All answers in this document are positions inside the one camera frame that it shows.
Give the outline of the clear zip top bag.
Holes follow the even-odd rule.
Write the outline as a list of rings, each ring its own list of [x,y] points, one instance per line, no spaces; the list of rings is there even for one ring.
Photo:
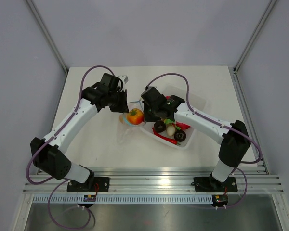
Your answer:
[[[127,103],[128,108],[131,110],[133,108],[138,108],[142,111],[144,111],[144,105],[142,103],[142,100],[139,99],[137,101],[130,101]],[[136,135],[136,133],[140,130],[141,127],[143,127],[146,124],[146,122],[142,122],[139,125],[132,125],[131,123],[122,124],[120,120],[118,121],[117,131],[116,131],[116,142],[118,144],[129,144],[133,140],[133,136]]]

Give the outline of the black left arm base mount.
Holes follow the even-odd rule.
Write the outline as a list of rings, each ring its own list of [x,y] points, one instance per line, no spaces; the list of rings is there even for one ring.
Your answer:
[[[109,191],[110,178],[109,177],[93,177],[85,183],[79,183],[72,180],[67,185],[67,191],[71,193],[106,193]]]

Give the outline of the orange red tomato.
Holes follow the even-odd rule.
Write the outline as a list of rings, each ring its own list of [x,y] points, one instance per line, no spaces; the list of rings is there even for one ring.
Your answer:
[[[133,108],[127,114],[127,121],[132,125],[139,125],[143,122],[144,114],[142,110],[138,108]]]

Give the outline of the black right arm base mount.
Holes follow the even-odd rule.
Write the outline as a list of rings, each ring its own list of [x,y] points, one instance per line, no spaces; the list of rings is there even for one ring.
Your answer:
[[[228,177],[224,182],[219,182],[213,177],[194,177],[191,185],[197,193],[238,192],[236,178],[234,177]]]

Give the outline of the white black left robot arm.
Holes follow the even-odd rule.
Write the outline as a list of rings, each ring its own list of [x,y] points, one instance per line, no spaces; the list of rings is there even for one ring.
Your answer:
[[[94,173],[71,162],[65,153],[80,130],[101,109],[109,107],[114,113],[128,112],[127,82],[127,76],[105,73],[99,82],[81,88],[77,104],[63,121],[42,139],[31,141],[31,164],[52,178],[77,182],[83,191],[90,191],[94,187]]]

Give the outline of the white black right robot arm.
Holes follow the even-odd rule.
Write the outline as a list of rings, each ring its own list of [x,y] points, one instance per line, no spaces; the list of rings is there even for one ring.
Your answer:
[[[155,87],[146,87],[141,94],[146,122],[170,119],[181,122],[209,136],[220,145],[218,162],[211,174],[201,183],[206,192],[222,192],[229,175],[239,166],[250,147],[250,138],[245,124],[218,121],[202,111],[193,108],[189,99],[176,95],[166,98]]]

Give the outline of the yellow orange fruit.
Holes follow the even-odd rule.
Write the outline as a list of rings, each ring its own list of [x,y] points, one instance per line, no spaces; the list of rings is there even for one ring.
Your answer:
[[[127,124],[127,123],[128,123],[127,118],[126,118],[125,115],[120,115],[120,116],[119,116],[119,120],[120,120],[120,122],[121,122],[122,124]]]

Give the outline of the dark purple plum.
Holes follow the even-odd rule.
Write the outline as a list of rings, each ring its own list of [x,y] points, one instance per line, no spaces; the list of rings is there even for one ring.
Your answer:
[[[155,122],[153,128],[157,133],[162,133],[167,129],[166,124],[162,120]]]

